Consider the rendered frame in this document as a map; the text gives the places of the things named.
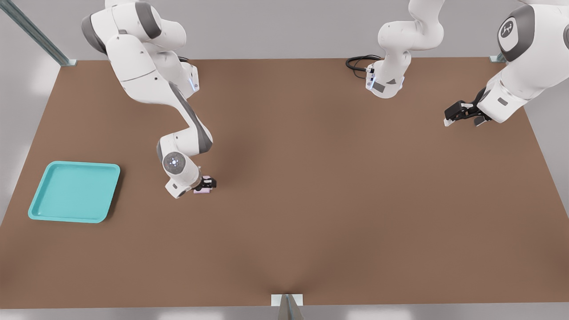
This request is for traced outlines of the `pale blue-green tray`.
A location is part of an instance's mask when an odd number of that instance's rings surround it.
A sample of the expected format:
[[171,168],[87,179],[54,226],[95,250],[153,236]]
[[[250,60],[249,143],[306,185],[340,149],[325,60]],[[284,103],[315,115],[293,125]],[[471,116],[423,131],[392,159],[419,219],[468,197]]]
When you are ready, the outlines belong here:
[[27,215],[32,220],[101,223],[119,177],[117,164],[53,161],[45,168]]

